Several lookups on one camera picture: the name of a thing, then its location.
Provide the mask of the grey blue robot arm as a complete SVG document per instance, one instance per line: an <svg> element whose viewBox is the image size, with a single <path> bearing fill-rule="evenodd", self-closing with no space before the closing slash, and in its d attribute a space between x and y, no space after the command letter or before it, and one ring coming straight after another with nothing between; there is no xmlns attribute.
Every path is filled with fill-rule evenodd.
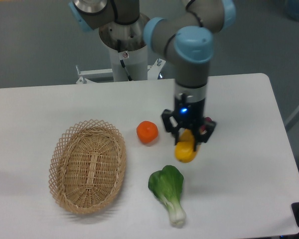
<svg viewBox="0 0 299 239"><path fill-rule="evenodd" d="M185 14L175 20L148 18L137 0L72 0L69 7L84 31L97 29L108 48L115 81L148 77L147 50L176 68L174 109L164 110L165 130L179 142L179 130L192 133L193 146L206 143L216 122L206 118L204 104L213 34L231 26L231 0L186 0Z"/></svg>

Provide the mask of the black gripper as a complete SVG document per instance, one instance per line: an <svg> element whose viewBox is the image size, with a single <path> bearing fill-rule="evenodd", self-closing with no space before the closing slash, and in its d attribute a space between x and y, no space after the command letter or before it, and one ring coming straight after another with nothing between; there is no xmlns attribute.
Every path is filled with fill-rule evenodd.
<svg viewBox="0 0 299 239"><path fill-rule="evenodd" d="M174 97L174 111L165 109L161 114L161 119L165 131L171 133L174 137L174 145L179 142L179 130L181 128L189 129L193 133L194 146L193 151L197 151L201 143L206 143L216 128L216 122L204 121L205 100L193 103L183 102L181 99ZM174 118L176 125L172 124L171 118ZM206 132L200 133L202 125L206 125Z"/></svg>

